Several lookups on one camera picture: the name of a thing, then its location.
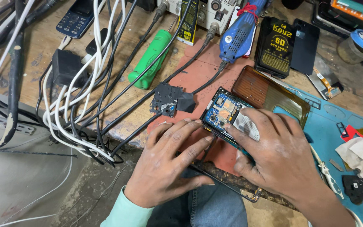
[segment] black adapter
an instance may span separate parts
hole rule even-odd
[[[106,39],[107,36],[107,32],[108,29],[107,28],[103,28],[100,31],[100,40],[102,40],[102,43],[104,42],[104,40]],[[90,43],[86,46],[85,51],[90,54],[90,55],[95,55],[96,54],[96,41],[95,39],[92,39],[92,41],[90,41]]]
[[[56,84],[69,86],[83,67],[81,57],[69,50],[56,49],[53,54],[53,81]],[[88,74],[84,70],[74,83],[74,87],[81,88],[88,80]]]

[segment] white cloth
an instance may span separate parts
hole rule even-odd
[[[363,138],[356,137],[341,144],[335,149],[340,157],[352,169],[359,171],[358,177],[363,178]]]

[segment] left hand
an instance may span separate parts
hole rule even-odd
[[[186,118],[175,125],[161,124],[154,129],[148,136],[124,195],[140,207],[151,208],[201,185],[214,184],[211,178],[203,175],[180,178],[183,170],[213,139],[211,136],[202,138],[176,157],[180,146],[200,127],[201,120]]]

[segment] right hand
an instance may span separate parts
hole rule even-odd
[[[236,172],[251,183],[291,201],[306,198],[314,188],[325,187],[297,121],[263,109],[244,108],[240,113],[255,123],[260,140],[255,141],[231,124],[225,125],[226,131],[256,161],[253,166],[238,150]]]

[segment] blue circuit board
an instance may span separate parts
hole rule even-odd
[[[227,108],[223,108],[225,103],[227,103],[227,105],[231,104],[227,110]],[[220,130],[220,131],[225,131],[224,129],[224,124],[226,123],[233,123],[231,122],[231,119],[235,116],[236,114],[238,114],[238,110],[242,107],[251,107],[253,108],[252,106],[250,106],[249,104],[245,103],[245,102],[238,102],[238,101],[235,101],[234,99],[228,97],[227,95],[221,93],[219,94],[215,99],[214,101],[212,102],[209,110],[207,111],[207,113],[205,114],[205,122],[210,124],[211,126],[215,127],[216,129]],[[224,117],[219,117],[218,114],[220,111],[224,111],[224,113],[226,113],[226,111],[229,112],[228,116],[224,115]]]

